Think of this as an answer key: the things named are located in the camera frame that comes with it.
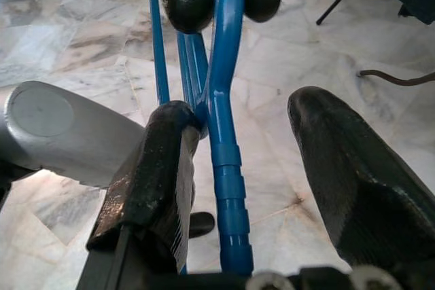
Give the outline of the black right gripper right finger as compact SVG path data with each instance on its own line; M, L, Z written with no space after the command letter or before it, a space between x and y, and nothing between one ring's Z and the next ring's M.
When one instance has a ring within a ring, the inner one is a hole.
M347 103L309 86L288 116L321 218L349 265L434 258L434 195Z

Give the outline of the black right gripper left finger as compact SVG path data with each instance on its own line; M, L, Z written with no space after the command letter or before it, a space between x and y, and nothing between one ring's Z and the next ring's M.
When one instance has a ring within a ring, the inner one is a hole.
M143 254L159 268L183 269L194 200L193 157L200 131L199 121L183 101L170 101L151 114L138 148L107 190L88 250L114 249L127 225Z

